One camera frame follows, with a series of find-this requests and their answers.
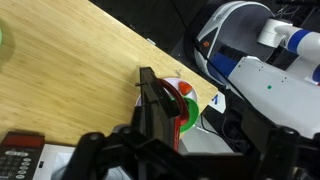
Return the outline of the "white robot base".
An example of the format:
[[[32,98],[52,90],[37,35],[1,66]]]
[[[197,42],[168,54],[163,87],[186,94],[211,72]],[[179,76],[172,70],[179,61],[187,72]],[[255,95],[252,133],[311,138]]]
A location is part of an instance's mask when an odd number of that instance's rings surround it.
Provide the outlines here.
[[[273,123],[320,132],[320,33],[275,17],[264,4],[220,5],[195,35],[198,67]]]

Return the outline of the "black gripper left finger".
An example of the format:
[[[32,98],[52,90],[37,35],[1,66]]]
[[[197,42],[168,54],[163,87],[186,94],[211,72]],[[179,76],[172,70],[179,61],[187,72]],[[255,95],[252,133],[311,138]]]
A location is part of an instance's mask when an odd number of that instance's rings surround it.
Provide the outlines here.
[[[175,123],[181,115],[181,95],[166,80],[157,78],[151,67],[141,67],[140,104],[131,125],[151,139],[159,139],[169,147],[177,145]]]

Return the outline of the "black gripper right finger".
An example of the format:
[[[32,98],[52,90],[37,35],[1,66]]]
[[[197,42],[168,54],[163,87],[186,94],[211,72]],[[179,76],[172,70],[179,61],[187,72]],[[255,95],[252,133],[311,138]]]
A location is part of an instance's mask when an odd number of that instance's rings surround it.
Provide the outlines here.
[[[244,110],[241,129],[261,154],[267,151],[269,136],[275,128],[276,125],[260,112],[252,108]]]

